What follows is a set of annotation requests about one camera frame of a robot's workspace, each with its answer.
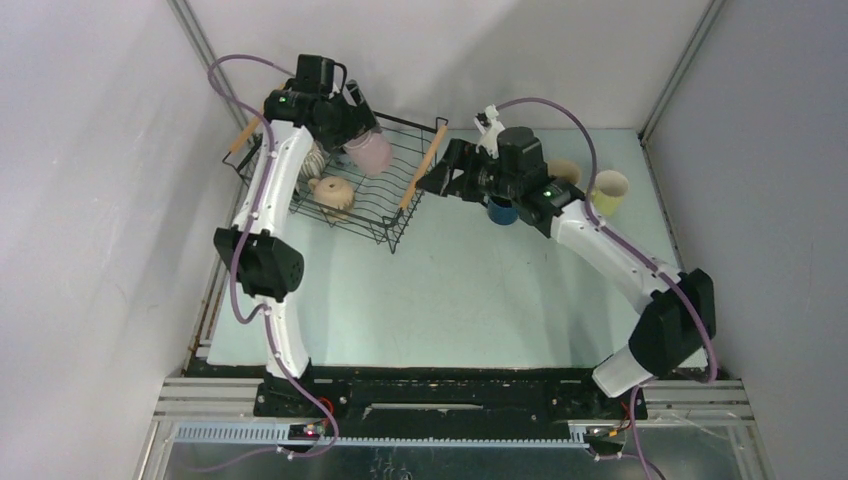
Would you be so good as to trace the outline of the lilac mug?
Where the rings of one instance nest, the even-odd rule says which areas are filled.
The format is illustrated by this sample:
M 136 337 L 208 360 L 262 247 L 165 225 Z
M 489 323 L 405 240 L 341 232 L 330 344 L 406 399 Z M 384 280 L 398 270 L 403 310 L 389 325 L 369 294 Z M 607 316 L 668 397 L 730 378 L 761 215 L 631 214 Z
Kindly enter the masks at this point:
M 380 132 L 372 130 L 345 143 L 343 149 L 367 176 L 383 173 L 393 160 L 392 145 Z

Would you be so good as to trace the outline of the dark blue mug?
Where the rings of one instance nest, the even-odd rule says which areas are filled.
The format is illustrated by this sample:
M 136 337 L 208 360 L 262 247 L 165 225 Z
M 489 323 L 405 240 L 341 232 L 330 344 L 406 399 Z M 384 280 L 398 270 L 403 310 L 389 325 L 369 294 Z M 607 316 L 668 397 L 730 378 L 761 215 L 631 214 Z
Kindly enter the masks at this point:
M 518 212 L 510 201 L 494 197 L 487 201 L 487 216 L 500 226 L 512 225 L 518 220 Z

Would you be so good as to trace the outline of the floral painted ceramic mug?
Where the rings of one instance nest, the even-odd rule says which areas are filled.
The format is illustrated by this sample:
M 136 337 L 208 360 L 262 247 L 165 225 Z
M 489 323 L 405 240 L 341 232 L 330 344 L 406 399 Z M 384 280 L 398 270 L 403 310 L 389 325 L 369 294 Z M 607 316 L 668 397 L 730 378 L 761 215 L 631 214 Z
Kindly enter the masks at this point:
M 582 169 L 574 161 L 567 159 L 550 160 L 547 164 L 548 174 L 552 177 L 561 178 L 570 184 L 578 186 L 582 178 Z

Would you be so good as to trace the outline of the pale yellow mug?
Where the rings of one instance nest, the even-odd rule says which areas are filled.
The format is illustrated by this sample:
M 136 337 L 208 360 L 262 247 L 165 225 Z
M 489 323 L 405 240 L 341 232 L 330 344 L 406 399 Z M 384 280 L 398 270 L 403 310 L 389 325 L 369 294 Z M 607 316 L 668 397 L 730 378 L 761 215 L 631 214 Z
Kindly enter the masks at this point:
M 618 209 L 630 189 L 628 178 L 616 170 L 597 173 L 590 191 L 594 210 L 603 216 L 611 216 Z

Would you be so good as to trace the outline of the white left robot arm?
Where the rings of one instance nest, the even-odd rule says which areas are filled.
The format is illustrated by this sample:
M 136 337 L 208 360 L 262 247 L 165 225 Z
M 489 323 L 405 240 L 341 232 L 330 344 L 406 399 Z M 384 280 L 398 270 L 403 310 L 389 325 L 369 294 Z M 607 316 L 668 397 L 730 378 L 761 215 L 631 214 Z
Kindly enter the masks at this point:
M 290 204 L 310 152 L 342 150 L 359 170 L 376 176 L 391 165 L 393 152 L 358 84 L 337 72 L 344 64 L 302 54 L 294 75 L 272 91 L 255 111 L 262 128 L 259 159 L 245 202 L 233 224 L 216 230 L 214 245 L 227 264 L 230 292 L 243 291 L 253 310 L 234 312 L 249 324 L 263 319 L 268 342 L 267 369 L 282 384 L 277 402 L 292 416 L 304 416 L 316 403 L 315 388 L 301 379 L 310 365 L 292 295 L 305 270 L 303 255 L 283 239 Z

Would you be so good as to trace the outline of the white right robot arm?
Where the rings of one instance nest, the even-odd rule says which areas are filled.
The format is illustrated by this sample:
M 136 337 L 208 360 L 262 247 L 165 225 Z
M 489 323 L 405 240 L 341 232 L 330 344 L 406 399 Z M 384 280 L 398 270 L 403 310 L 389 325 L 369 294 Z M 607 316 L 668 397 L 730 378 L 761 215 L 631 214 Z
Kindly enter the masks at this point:
M 521 221 L 579 255 L 628 300 L 639 320 L 627 344 L 594 368 L 594 383 L 581 392 L 585 411 L 610 416 L 622 394 L 669 374 L 697 350 L 706 354 L 708 380 L 715 380 L 712 278 L 701 269 L 684 272 L 631 243 L 576 185 L 549 173 L 532 129 L 506 127 L 498 116 L 495 105 L 477 114 L 478 141 L 451 140 L 414 186 L 465 202 L 509 202 Z

